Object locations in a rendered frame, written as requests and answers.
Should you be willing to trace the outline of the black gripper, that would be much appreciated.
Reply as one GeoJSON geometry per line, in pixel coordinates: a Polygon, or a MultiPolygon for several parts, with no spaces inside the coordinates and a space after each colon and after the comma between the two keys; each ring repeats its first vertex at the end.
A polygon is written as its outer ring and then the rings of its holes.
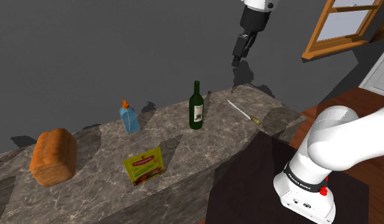
{"type": "Polygon", "coordinates": [[[243,9],[240,26],[243,28],[244,34],[238,35],[233,49],[233,61],[231,63],[233,67],[238,67],[241,58],[248,56],[249,50],[256,40],[257,32],[265,29],[270,13],[270,11],[262,12],[252,10],[247,6],[243,9]]]}

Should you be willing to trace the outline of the wooden framed window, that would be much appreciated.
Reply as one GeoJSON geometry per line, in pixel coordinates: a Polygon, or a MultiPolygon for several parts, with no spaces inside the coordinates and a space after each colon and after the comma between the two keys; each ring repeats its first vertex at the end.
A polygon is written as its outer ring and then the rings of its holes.
{"type": "Polygon", "coordinates": [[[316,59],[365,45],[367,29],[384,0],[327,0],[302,58],[316,59]]]}

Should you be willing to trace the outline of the dark green wine bottle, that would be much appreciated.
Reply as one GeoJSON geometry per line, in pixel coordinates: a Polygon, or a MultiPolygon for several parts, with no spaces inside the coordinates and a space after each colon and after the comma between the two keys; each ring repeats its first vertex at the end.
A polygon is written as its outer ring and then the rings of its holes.
{"type": "Polygon", "coordinates": [[[200,95],[200,82],[194,82],[194,92],[189,98],[189,126],[198,130],[203,125],[203,97],[200,95]]]}

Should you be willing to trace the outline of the blue soap bottle orange pump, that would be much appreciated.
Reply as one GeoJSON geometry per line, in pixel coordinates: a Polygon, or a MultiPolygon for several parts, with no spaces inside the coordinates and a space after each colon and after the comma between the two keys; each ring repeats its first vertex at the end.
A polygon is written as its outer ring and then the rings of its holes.
{"type": "Polygon", "coordinates": [[[127,133],[132,133],[140,130],[137,114],[133,107],[127,103],[126,99],[122,100],[122,106],[120,108],[120,117],[124,124],[127,133]]]}

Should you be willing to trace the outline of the white panelled door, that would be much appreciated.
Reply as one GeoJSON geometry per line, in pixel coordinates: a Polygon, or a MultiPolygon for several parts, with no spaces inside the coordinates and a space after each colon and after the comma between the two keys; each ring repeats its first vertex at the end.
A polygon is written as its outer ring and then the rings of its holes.
{"type": "Polygon", "coordinates": [[[384,52],[360,83],[359,88],[384,96],[384,52]]]}

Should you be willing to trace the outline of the dark robot stand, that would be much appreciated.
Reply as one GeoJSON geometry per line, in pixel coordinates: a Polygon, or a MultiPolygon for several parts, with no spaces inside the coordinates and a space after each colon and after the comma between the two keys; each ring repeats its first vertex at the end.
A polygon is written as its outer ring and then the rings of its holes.
{"type": "MultiPolygon", "coordinates": [[[[315,224],[284,207],[273,178],[296,149],[259,132],[229,159],[210,192],[205,224],[315,224]]],[[[342,172],[329,175],[336,216],[333,224],[369,224],[369,186],[342,172]]]]}

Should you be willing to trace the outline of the yellow green food packet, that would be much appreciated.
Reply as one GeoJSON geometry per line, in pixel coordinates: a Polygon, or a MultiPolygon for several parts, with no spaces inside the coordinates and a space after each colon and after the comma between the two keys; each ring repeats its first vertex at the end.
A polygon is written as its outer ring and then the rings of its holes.
{"type": "Polygon", "coordinates": [[[123,165],[133,186],[144,183],[165,172],[160,147],[125,159],[123,165]]]}

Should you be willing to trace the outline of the brown bread loaf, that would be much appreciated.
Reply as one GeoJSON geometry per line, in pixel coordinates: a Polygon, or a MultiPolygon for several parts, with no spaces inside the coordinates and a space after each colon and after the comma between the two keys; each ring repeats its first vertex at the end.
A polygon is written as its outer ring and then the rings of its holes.
{"type": "Polygon", "coordinates": [[[76,173],[77,142],[66,129],[42,133],[34,147],[29,170],[44,187],[71,179],[76,173]]]}

